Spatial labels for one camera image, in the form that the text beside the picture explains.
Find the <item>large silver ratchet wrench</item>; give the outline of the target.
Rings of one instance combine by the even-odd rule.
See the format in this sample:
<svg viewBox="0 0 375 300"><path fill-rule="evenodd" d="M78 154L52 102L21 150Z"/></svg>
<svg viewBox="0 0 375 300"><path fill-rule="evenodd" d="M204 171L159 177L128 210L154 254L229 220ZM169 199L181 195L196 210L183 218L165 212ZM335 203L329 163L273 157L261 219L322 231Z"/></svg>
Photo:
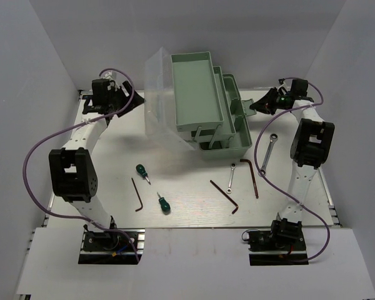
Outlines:
<svg viewBox="0 0 375 300"><path fill-rule="evenodd" d="M271 157L271 153L273 151L274 145L275 145L275 143L277 141L278 141L278 135L275 134L275 133L272 133L269 136L269 144L268 144L268 147L267 147L267 151L266 151L266 154L265 154L262 166L261 166L261 168L259 170L259 175L260 176L265 176L266 175L266 171L267 171L267 166L268 166L268 163L269 163L269 159Z"/></svg>

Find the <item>brown hex key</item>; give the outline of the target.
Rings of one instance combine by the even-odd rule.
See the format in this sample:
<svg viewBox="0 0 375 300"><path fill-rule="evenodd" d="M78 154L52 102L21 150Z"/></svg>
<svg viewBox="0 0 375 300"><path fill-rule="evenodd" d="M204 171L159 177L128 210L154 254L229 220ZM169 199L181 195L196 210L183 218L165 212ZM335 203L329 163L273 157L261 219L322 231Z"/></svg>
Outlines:
<svg viewBox="0 0 375 300"><path fill-rule="evenodd" d="M239 205L237 204L237 202L235 200L233 200L229 195L228 193L226 193L225 191L223 191L213 180L210 180L209 181L231 204L234 205L234 209L232 210L231 214L234 215L238 209L239 209Z"/></svg>
<svg viewBox="0 0 375 300"><path fill-rule="evenodd" d="M255 175L254 175L254 168L253 168L252 162L249 159L240 159L239 162L248 164L249 169L250 169L250 173L251 173L251 180L252 180L252 185L253 185L253 189L254 189L254 195L255 195L256 199L259 199L258 187L257 187L257 184L256 184L256 178L255 178Z"/></svg>
<svg viewBox="0 0 375 300"><path fill-rule="evenodd" d="M144 204L143 204L143 202L142 202L142 199L141 199L141 197L140 197L140 194L139 194L138 188L137 188L137 186L136 186L136 183L135 183L135 180L134 180L133 177L131 178L131 181L132 181L132 185L133 185L133 187L134 187L135 193L136 193L136 197L137 197L137 199L138 199L138 201L139 201L139 204L140 204L140 206L139 206L137 209L135 209L135 212L137 213L137 212L139 212L139 211L141 211L141 210L143 209Z"/></svg>

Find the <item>green plastic toolbox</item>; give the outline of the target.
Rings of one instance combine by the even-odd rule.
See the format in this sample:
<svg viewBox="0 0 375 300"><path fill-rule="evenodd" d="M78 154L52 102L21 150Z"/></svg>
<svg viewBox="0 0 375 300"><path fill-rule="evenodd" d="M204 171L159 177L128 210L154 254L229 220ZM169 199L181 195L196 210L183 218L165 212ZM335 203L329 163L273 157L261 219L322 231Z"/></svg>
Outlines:
<svg viewBox="0 0 375 300"><path fill-rule="evenodd" d="M145 62L146 136L175 152L198 151L204 159L243 157L253 142L233 74L214 66L211 53L169 54L160 48Z"/></svg>

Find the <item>green screwdriver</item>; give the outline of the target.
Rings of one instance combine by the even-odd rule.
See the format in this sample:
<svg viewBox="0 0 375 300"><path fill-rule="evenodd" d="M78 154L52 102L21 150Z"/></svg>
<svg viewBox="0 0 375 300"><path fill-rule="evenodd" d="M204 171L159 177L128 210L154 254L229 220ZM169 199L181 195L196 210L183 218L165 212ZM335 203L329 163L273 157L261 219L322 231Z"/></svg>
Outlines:
<svg viewBox="0 0 375 300"><path fill-rule="evenodd" d="M159 201L162 212L164 214L169 214L171 212L170 204L158 192L157 192L157 196L158 196L158 201Z"/></svg>
<svg viewBox="0 0 375 300"><path fill-rule="evenodd" d="M145 179L145 180L148 182L149 185L151 185L151 182L150 182L150 180L149 180L148 173L147 173L145 167L144 167L142 164L138 164L138 165L136 166L136 171L137 171L137 173L138 173L143 179Z"/></svg>

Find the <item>small silver ratchet wrench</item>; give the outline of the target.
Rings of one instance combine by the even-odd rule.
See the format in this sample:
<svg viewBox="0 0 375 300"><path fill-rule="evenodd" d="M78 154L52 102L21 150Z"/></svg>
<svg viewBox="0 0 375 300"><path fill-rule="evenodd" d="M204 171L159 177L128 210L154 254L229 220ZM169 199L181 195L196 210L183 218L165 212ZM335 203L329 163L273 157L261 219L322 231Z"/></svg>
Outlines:
<svg viewBox="0 0 375 300"><path fill-rule="evenodd" d="M229 181L228 181L228 185L227 185L227 189L226 189L226 192L228 194L232 193L232 185L233 185L233 178L234 178L235 169L236 169L236 164L232 163L231 164L231 172L230 172L230 175L229 175Z"/></svg>

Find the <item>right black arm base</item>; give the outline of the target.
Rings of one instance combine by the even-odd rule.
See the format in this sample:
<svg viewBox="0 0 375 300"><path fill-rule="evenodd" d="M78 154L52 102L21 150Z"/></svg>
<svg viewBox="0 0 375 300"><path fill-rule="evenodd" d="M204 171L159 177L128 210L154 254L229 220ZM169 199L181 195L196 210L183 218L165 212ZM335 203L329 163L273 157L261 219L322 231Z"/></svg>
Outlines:
<svg viewBox="0 0 375 300"><path fill-rule="evenodd" d="M274 220L269 230L248 229L241 235L249 246L251 266L308 265L302 222Z"/></svg>

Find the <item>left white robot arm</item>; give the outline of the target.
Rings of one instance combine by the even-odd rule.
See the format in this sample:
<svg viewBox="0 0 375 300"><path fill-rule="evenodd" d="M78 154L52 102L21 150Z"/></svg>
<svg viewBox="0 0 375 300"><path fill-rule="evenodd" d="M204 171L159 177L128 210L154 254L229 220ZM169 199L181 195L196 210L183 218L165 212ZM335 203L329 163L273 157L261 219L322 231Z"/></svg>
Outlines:
<svg viewBox="0 0 375 300"><path fill-rule="evenodd" d="M73 206L87 228L100 232L98 242L105 249L119 244L119 233L114 218L98 199L98 176L91 153L109 127L114 116L121 117L144 103L128 81L118 84L111 75L92 81L81 114L82 126L75 129L70 140L49 153L52 189L57 197Z"/></svg>

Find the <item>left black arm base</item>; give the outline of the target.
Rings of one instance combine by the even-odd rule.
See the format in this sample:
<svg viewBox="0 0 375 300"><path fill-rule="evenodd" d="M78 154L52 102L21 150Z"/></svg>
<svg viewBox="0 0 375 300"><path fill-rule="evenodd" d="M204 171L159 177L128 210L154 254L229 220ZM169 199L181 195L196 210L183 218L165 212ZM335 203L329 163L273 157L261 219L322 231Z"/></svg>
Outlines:
<svg viewBox="0 0 375 300"><path fill-rule="evenodd" d="M141 259L144 250L145 230L126 230L127 237L114 232L94 232L84 230L79 251L80 265L137 265L137 256Z"/></svg>

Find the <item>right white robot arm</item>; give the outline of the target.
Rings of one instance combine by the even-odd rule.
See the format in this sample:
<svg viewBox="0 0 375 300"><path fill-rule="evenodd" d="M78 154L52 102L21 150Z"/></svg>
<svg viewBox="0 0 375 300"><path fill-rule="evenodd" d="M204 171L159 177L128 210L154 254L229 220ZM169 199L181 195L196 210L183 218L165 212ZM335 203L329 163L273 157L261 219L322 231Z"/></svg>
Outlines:
<svg viewBox="0 0 375 300"><path fill-rule="evenodd" d="M250 108L258 113L272 116L272 120L291 113L297 121L297 130L292 140L289 157L292 173L287 191L286 205L271 224L270 243L277 249L284 249L296 242L302 232L302 214L310 210L305 201L313 177L329 156L335 125L325 121L316 111L321 102L315 102L308 95L312 85L305 79L290 77L279 79L265 96Z"/></svg>

